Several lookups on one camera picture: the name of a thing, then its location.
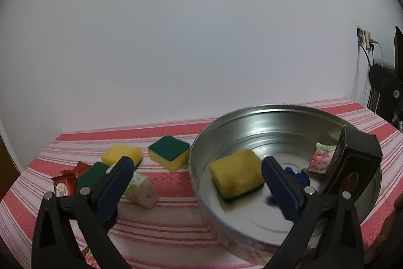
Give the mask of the red candy packet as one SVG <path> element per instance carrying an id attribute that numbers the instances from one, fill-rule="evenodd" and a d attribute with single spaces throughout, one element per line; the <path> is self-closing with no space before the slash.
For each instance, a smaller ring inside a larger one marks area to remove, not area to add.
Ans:
<path id="1" fill-rule="evenodd" d="M 59 176 L 52 178 L 53 188 L 57 197 L 66 197 L 74 195 L 77 191 L 77 182 L 91 166 L 84 162 L 77 162 L 72 169 L 61 170 Z"/>

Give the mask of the green-top yellow sponge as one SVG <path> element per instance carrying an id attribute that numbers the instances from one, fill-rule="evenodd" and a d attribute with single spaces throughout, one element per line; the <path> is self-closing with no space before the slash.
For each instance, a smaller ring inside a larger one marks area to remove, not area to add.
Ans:
<path id="1" fill-rule="evenodd" d="M 93 188 L 99 179 L 106 174 L 109 166 L 102 163 L 94 163 L 86 172 L 77 180 L 77 190 L 79 191 L 83 187 Z"/>

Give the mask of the yellow green sponge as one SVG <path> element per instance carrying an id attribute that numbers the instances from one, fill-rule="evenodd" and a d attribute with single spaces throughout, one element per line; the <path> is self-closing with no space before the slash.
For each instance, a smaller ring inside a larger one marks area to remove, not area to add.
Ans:
<path id="1" fill-rule="evenodd" d="M 210 163 L 209 168 L 221 198 L 231 202 L 264 185 L 262 160 L 252 150 L 239 150 Z"/>
<path id="2" fill-rule="evenodd" d="M 190 145 L 172 136 L 164 136 L 148 147 L 150 160 L 175 173 L 188 163 Z"/>

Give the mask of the round cookie tin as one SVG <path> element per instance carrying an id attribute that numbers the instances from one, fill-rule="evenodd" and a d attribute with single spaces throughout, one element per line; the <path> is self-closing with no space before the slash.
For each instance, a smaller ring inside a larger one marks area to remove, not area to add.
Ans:
<path id="1" fill-rule="evenodd" d="M 263 181 L 223 196 L 210 165 L 256 156 Z M 193 142 L 189 170 L 203 219 L 227 250 L 264 268 L 363 268 L 360 224 L 381 187 L 373 134 L 318 109 L 262 105 L 228 113 Z"/>

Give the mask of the blue cloth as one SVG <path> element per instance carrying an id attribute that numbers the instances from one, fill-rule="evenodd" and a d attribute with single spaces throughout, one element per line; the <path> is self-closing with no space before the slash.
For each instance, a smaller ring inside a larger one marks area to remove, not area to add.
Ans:
<path id="1" fill-rule="evenodd" d="M 300 172 L 295 173 L 295 172 L 292 170 L 291 167 L 286 167 L 286 168 L 284 169 L 284 171 L 285 171 L 287 174 L 293 176 L 293 177 L 298 181 L 298 183 L 300 183 L 300 185 L 301 185 L 302 187 L 306 187 L 306 186 L 310 186 L 310 185 L 311 185 L 309 176 L 307 175 L 307 173 L 306 173 L 305 170 L 301 170 Z"/>

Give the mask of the green tissue pack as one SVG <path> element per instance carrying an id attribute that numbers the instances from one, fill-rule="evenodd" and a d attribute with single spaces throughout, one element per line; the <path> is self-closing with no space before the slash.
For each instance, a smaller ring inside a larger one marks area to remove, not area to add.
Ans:
<path id="1" fill-rule="evenodd" d="M 125 161 L 116 171 L 114 163 L 106 169 L 107 175 L 112 175 L 112 179 L 107 186 L 107 195 L 112 197 L 113 201 L 117 201 L 122 196 L 132 203 L 136 203 L 141 207 L 151 209 L 158 201 L 158 195 L 150 182 L 150 179 L 142 174 L 137 173 L 137 166 Z"/>

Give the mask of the yellow sponge at back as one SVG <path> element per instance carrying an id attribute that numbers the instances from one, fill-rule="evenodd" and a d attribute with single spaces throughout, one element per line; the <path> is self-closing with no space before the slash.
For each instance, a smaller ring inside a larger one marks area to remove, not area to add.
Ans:
<path id="1" fill-rule="evenodd" d="M 144 155 L 140 147 L 128 146 L 128 145 L 114 145 L 111 146 L 102 156 L 101 162 L 112 166 L 117 163 L 122 157 L 130 158 L 134 166 L 137 167 L 142 161 Z"/>

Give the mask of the wall power socket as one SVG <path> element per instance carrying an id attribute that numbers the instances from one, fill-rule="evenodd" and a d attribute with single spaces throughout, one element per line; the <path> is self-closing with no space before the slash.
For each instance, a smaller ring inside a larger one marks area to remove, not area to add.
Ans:
<path id="1" fill-rule="evenodd" d="M 361 27 L 357 27 L 357 39 L 359 45 L 364 47 L 365 50 L 372 50 L 373 49 L 373 39 L 372 34 Z"/>

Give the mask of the pink floral sachet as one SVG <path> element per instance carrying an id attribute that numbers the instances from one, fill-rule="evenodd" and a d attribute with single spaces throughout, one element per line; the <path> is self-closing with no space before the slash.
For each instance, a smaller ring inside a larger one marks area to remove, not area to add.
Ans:
<path id="1" fill-rule="evenodd" d="M 335 145 L 317 143 L 316 150 L 312 155 L 312 159 L 307 167 L 307 170 L 318 174 L 325 174 L 333 158 L 335 149 Z"/>

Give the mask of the red white striped tablecloth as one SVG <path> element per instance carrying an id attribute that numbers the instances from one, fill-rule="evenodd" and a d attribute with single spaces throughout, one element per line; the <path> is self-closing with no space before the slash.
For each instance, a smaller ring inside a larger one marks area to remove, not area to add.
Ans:
<path id="1" fill-rule="evenodd" d="M 312 102 L 375 134 L 383 150 L 382 184 L 376 204 L 361 226 L 366 247 L 379 234 L 384 220 L 402 192 L 402 134 L 360 104 L 345 98 Z M 22 172 L 1 201 L 1 239 L 23 268 L 31 265 L 31 245 L 36 217 L 53 178 L 77 162 L 94 164 L 113 145 L 146 150 L 165 135 L 192 142 L 207 119 L 119 127 L 60 135 Z M 158 202 L 150 210 L 127 200 L 110 237 L 133 268 L 248 268 L 249 264 L 222 248 L 199 215 L 187 168 L 172 173 L 144 158 L 140 172 L 150 179 Z"/>

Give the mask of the black tea box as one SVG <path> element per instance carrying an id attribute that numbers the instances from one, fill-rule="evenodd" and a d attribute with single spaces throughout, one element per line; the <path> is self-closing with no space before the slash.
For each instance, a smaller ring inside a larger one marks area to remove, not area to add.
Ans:
<path id="1" fill-rule="evenodd" d="M 379 169 L 382 158 L 376 135 L 343 127 L 320 193 L 334 196 L 347 191 L 357 201 Z"/>

